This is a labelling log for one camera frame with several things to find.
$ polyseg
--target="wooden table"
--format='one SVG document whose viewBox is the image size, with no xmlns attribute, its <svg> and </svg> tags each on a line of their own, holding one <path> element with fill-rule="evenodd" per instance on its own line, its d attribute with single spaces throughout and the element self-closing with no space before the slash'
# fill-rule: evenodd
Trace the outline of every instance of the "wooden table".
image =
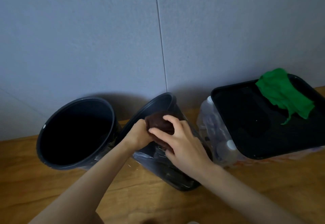
<svg viewBox="0 0 325 224">
<path fill-rule="evenodd" d="M 317 90 L 325 96 L 325 87 Z M 195 123 L 197 113 L 193 109 L 185 115 Z M 0 223 L 27 223 L 85 173 L 43 165 L 36 155 L 36 138 L 0 142 Z M 306 221 L 325 223 L 325 150 L 298 161 L 229 171 Z M 247 223 L 205 188 L 179 192 L 132 159 L 97 211 L 106 223 Z"/>
</svg>

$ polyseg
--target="black lid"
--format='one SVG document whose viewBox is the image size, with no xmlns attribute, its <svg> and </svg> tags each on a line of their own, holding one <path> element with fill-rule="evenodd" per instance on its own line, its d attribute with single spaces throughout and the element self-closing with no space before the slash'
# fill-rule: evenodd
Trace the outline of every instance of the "black lid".
<svg viewBox="0 0 325 224">
<path fill-rule="evenodd" d="M 236 147 L 246 157 L 265 159 L 325 145 L 325 99 L 303 79 L 288 74 L 292 85 L 314 101 L 307 120 L 262 96 L 257 80 L 215 88 L 211 98 Z"/>
</svg>

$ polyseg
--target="finger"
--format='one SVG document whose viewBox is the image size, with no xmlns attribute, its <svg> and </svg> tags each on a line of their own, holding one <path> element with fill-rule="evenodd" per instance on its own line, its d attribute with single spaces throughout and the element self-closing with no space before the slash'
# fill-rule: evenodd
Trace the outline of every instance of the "finger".
<svg viewBox="0 0 325 224">
<path fill-rule="evenodd" d="M 167 144 L 169 144 L 172 148 L 172 144 L 173 144 L 173 137 L 171 135 L 169 135 L 168 133 L 165 133 L 161 130 L 159 130 L 158 128 L 150 128 L 148 130 L 149 133 L 152 133 L 153 135 L 155 135 L 158 139 L 161 139 L 162 141 L 166 142 Z"/>
<path fill-rule="evenodd" d="M 164 115 L 163 119 L 166 120 L 166 121 L 169 121 L 169 122 L 171 122 L 173 124 L 175 132 L 183 130 L 183 126 L 182 126 L 180 120 L 177 119 L 176 117 L 174 117 L 172 115 Z"/>
<path fill-rule="evenodd" d="M 190 128 L 190 126 L 189 126 L 189 123 L 188 123 L 187 121 L 181 121 L 181 124 L 182 124 L 183 129 L 184 129 L 184 131 L 185 131 L 186 133 L 188 133 L 188 134 L 192 134 L 192 130 L 191 130 L 191 128 Z"/>
<path fill-rule="evenodd" d="M 175 164 L 175 161 L 176 161 L 175 154 L 172 153 L 170 150 L 166 150 L 165 154 L 166 154 L 167 158 L 172 162 L 172 164 Z"/>
</svg>

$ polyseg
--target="gray wall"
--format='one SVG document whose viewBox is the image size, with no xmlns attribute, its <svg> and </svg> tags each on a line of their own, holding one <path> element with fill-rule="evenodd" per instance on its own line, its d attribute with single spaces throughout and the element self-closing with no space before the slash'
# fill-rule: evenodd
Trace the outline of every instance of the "gray wall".
<svg viewBox="0 0 325 224">
<path fill-rule="evenodd" d="M 100 95 L 129 118 L 276 67 L 325 85 L 325 0 L 0 0 L 0 140 Z"/>
</svg>

